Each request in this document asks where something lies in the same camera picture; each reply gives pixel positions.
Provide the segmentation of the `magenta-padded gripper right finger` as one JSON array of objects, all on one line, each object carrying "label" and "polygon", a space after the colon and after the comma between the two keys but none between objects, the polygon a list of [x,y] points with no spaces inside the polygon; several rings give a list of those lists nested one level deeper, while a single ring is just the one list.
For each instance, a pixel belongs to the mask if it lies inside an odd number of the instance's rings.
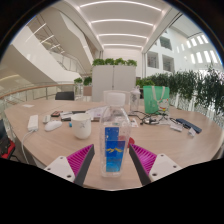
[{"label": "magenta-padded gripper right finger", "polygon": [[143,186],[181,170],[167,155],[156,155],[138,145],[130,144],[129,154]]}]

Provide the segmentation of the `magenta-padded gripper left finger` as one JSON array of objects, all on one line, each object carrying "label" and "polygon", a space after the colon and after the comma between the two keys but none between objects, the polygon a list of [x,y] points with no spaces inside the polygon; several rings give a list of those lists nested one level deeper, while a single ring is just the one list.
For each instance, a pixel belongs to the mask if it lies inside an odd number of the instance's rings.
[{"label": "magenta-padded gripper left finger", "polygon": [[82,186],[94,154],[94,145],[88,145],[67,157],[59,156],[45,171]]}]

